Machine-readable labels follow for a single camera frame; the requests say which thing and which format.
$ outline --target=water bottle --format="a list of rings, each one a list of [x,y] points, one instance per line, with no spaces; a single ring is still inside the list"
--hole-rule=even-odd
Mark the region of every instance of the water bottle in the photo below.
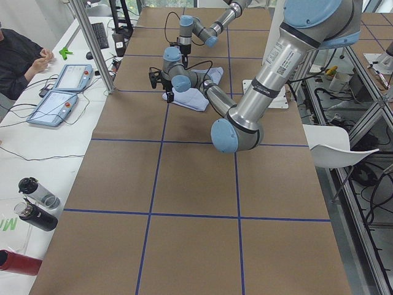
[[[27,197],[31,197],[42,206],[48,209],[57,208],[60,205],[60,199],[48,191],[44,186],[38,183],[33,177],[23,178],[19,182],[19,192]]]
[[[57,226],[57,218],[37,205],[30,203],[26,199],[27,203],[20,202],[16,204],[14,212],[19,215],[19,218],[32,226],[36,226],[46,232],[50,232]]]

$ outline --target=yellow object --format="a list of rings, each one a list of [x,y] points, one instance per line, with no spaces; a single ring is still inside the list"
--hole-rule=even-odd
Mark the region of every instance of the yellow object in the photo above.
[[[328,76],[334,76],[336,74],[336,70],[337,70],[338,66],[333,66],[330,69],[328,69],[325,73]]]

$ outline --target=folded towel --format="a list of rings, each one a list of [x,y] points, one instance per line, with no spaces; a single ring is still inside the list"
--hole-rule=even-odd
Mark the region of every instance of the folded towel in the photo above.
[[[197,73],[206,73],[208,70],[205,69],[192,69]],[[211,77],[214,83],[218,84],[224,73],[222,68],[211,68],[208,75]],[[198,89],[190,88],[186,92],[177,92],[172,89],[174,93],[173,103],[183,106],[185,108],[193,109],[194,111],[203,112],[209,104],[209,101],[203,96]],[[166,100],[166,94],[164,93],[162,98]]]

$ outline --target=green object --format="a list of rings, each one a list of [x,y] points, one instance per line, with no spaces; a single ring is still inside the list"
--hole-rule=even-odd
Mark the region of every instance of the green object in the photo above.
[[[59,51],[59,53],[60,53],[61,56],[63,57],[63,60],[66,60],[66,59],[67,59],[67,54],[73,54],[71,51],[69,51],[69,50],[67,49],[67,47],[63,47],[63,49],[61,49],[61,50]]]

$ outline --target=black water bottle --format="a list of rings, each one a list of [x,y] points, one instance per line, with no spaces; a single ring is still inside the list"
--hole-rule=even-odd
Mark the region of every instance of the black water bottle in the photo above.
[[[20,202],[16,204],[14,212],[19,215],[19,218],[32,226],[36,226],[46,232],[50,232],[57,226],[57,218],[47,213],[37,205],[32,204],[26,199],[27,203]]]

